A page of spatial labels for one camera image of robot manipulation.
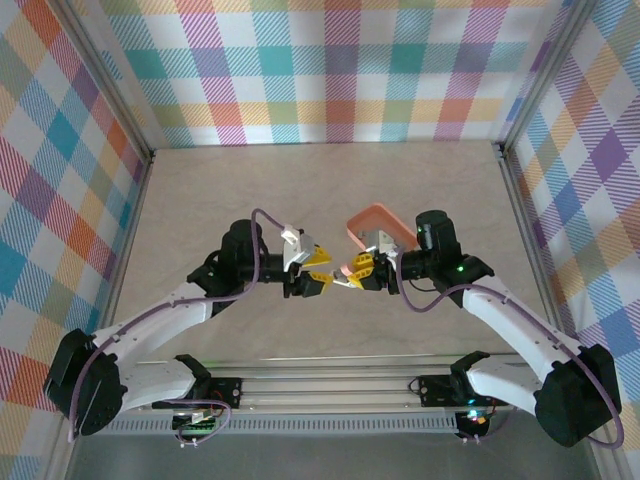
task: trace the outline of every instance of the colorful plaid wall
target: colorful plaid wall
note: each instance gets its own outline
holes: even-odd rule
[[[44,0],[0,0],[0,479],[31,479],[60,338],[95,328],[142,163]]]
[[[540,68],[544,65],[544,62],[547,59],[548,54],[550,53],[553,43],[558,38],[558,35],[563,30],[563,28],[566,26],[566,22],[569,18],[569,13],[571,12],[571,8],[575,4],[575,2],[576,0],[563,0],[562,5],[560,6],[560,11],[554,19],[553,24],[551,25],[551,28],[549,29],[538,54],[536,55],[536,59],[531,64],[531,68],[529,68],[529,71],[527,72],[527,75],[522,82],[522,85],[520,86],[518,96],[511,105],[511,109],[509,110],[507,119],[500,130],[500,134],[497,136],[497,138],[492,138],[491,140],[502,142],[507,138],[511,127],[513,127],[516,118],[518,118],[518,114],[522,109],[524,101],[527,99],[529,93],[531,92],[531,88],[533,87],[533,84],[538,77]]]
[[[75,2],[118,75],[131,72],[133,110],[177,148],[495,139],[571,2],[551,31],[537,27],[562,0],[99,3],[89,15]]]
[[[640,0],[599,3],[516,150],[563,321],[616,358],[640,477]]]

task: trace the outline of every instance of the beige floor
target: beige floor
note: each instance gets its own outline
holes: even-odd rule
[[[305,228],[337,265],[358,253],[345,222],[373,202],[385,203],[411,226],[424,210],[447,211],[463,250],[494,267],[514,293],[542,313],[491,147],[465,142],[160,151],[117,319],[135,314],[184,281],[218,248],[229,225],[247,218],[255,206]],[[278,232],[263,226],[270,249],[279,251]],[[178,353],[200,360],[249,360],[510,351],[480,320],[451,302],[420,315],[386,292],[334,285],[321,297],[285,300],[280,288],[259,286],[152,358]],[[432,298],[411,293],[420,304]]]

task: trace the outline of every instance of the black bracket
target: black bracket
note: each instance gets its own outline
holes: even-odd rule
[[[220,400],[228,404],[231,408],[240,406],[242,398],[242,379],[239,377],[216,377],[213,378],[209,371],[191,355],[178,355],[176,360],[184,363],[196,382],[191,387],[189,393],[184,397],[189,400]],[[191,409],[193,404],[154,402],[152,408],[156,409]]]
[[[420,397],[420,405],[423,407],[492,407],[505,406],[493,397],[471,395],[466,399],[456,395],[456,390],[451,384],[449,375],[422,375],[417,377],[417,389],[413,389]]]
[[[471,384],[467,378],[467,371],[474,363],[479,362],[483,358],[489,358],[490,355],[485,352],[475,351],[469,355],[465,355],[460,360],[451,365],[451,386],[454,389],[454,395],[459,402],[465,402],[473,398],[475,392],[471,388]]]

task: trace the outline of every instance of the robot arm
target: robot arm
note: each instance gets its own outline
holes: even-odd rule
[[[223,236],[219,251],[143,314],[91,336],[77,329],[62,339],[44,391],[67,418],[73,418],[76,432],[96,433],[121,411],[141,405],[212,398],[209,373],[188,355],[163,364],[136,363],[184,330],[216,316],[253,288],[256,254],[257,281],[281,283],[285,298],[318,295],[331,284],[330,275],[301,270],[331,260],[309,235],[284,226],[283,254],[270,254],[260,225],[255,224],[255,229],[259,253],[254,251],[251,221],[237,221]]]
[[[613,410],[621,411],[613,357],[604,347],[586,348],[554,329],[482,260],[462,254],[445,212],[418,215],[416,227],[419,250],[403,253],[390,245],[384,232],[373,232],[367,237],[374,244],[351,266],[334,272],[334,278],[352,288],[386,288],[392,295],[401,294],[416,312],[427,312],[448,296],[490,326],[530,366],[523,375],[523,369],[489,354],[467,355],[451,366],[452,389],[460,405],[477,395],[502,400],[534,415],[551,438],[567,447],[611,420]],[[422,278],[431,279],[441,296],[421,309],[409,302],[402,282]]]

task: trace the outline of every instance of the purple cable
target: purple cable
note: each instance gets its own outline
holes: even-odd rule
[[[260,251],[258,246],[258,223],[256,221],[258,214],[262,215],[265,219],[267,219],[270,223],[272,223],[276,228],[280,230],[284,229],[283,224],[275,220],[271,215],[269,215],[267,212],[265,212],[261,208],[256,208],[251,212],[251,243],[253,247],[254,269],[253,269],[253,277],[251,278],[251,283],[249,283],[249,286],[247,287],[246,290],[236,295],[230,295],[228,297],[185,298],[182,300],[176,300],[175,302],[173,302],[173,304],[166,302],[160,305],[156,305],[155,307],[147,310],[144,313],[141,313],[139,316],[137,316],[136,318],[131,320],[129,323],[124,325],[122,328],[120,328],[120,330],[118,330],[116,333],[110,336],[107,340],[105,340],[105,342],[93,352],[93,354],[89,357],[89,360],[87,360],[87,363],[85,363],[82,369],[80,370],[78,379],[76,380],[76,383],[73,387],[73,393],[71,394],[71,405],[69,408],[69,422],[71,425],[69,427],[69,433],[67,435],[67,440],[69,441],[69,443],[72,443],[76,438],[75,426],[77,421],[76,417],[78,415],[78,400],[80,399],[80,389],[82,388],[82,384],[84,383],[84,380],[87,376],[87,372],[89,372],[89,368],[91,367],[93,362],[96,360],[96,358],[98,358],[98,355],[100,355],[109,346],[115,343],[115,339],[114,339],[115,337],[124,335],[131,328],[135,327],[136,325],[139,325],[141,322],[145,321],[149,317],[155,315],[156,313],[166,308],[174,308],[177,305],[188,305],[191,303],[202,303],[202,302],[206,302],[206,303],[233,302],[248,295],[254,289],[254,287],[258,283],[258,277],[260,276]],[[212,403],[214,401],[217,401],[217,400],[208,400],[207,403]]]
[[[182,445],[193,445],[194,447],[198,446],[201,443],[206,442],[207,440],[212,439],[216,435],[218,435],[231,421],[231,405],[225,402],[221,402],[220,400],[185,400],[183,398],[176,398],[174,400],[164,400],[167,403],[178,403],[185,405],[217,405],[219,407],[223,407],[227,411],[227,415],[224,417],[224,421],[211,433],[208,433],[200,440],[195,442],[187,442],[182,436],[182,432],[184,428],[178,429],[178,440],[182,443]]]
[[[591,443],[593,443],[594,445],[598,445],[599,447],[608,448],[611,450],[615,450],[616,448],[620,448],[622,446],[622,444],[624,443],[624,427],[622,426],[622,420],[620,419],[620,415],[618,414],[618,411],[616,410],[616,407],[613,404],[613,400],[611,400],[611,397],[609,396],[607,391],[604,389],[600,381],[591,372],[591,370],[589,370],[589,368],[584,364],[584,362],[580,360],[580,358],[578,358],[576,354],[574,354],[571,350],[569,350],[569,348],[564,343],[562,343],[558,337],[556,337],[551,331],[549,331],[542,323],[540,323],[533,315],[527,312],[524,308],[522,308],[520,305],[518,305],[511,299],[507,298],[507,296],[491,288],[484,287],[482,285],[473,285],[473,284],[456,285],[442,292],[433,302],[431,302],[427,306],[422,308],[416,307],[414,304],[411,303],[411,300],[409,300],[409,297],[407,296],[407,292],[404,290],[404,285],[402,284],[401,265],[402,265],[403,253],[404,253],[403,249],[400,249],[400,251],[398,252],[398,257],[396,260],[396,264],[397,264],[396,276],[398,279],[398,290],[400,291],[400,296],[403,298],[404,302],[407,304],[407,306],[411,311],[416,313],[426,313],[432,310],[436,305],[438,305],[442,300],[447,298],[449,295],[455,292],[459,292],[460,290],[476,290],[481,293],[491,295],[492,297],[500,300],[500,302],[502,302],[503,304],[509,305],[509,307],[511,307],[518,314],[520,314],[525,320],[527,320],[531,325],[533,325],[533,327],[535,327],[538,331],[540,331],[543,335],[545,335],[549,340],[551,340],[556,345],[558,345],[562,353],[567,355],[571,360],[573,360],[576,363],[576,365],[578,365],[578,367],[580,367],[580,369],[584,372],[585,376],[596,388],[596,390],[602,397],[602,400],[604,400],[604,403],[607,405],[607,408],[611,413],[611,418],[615,423],[616,430],[618,432],[618,437],[616,438],[615,442],[611,442],[611,443],[602,442],[593,437],[588,437],[589,441],[591,441]]]

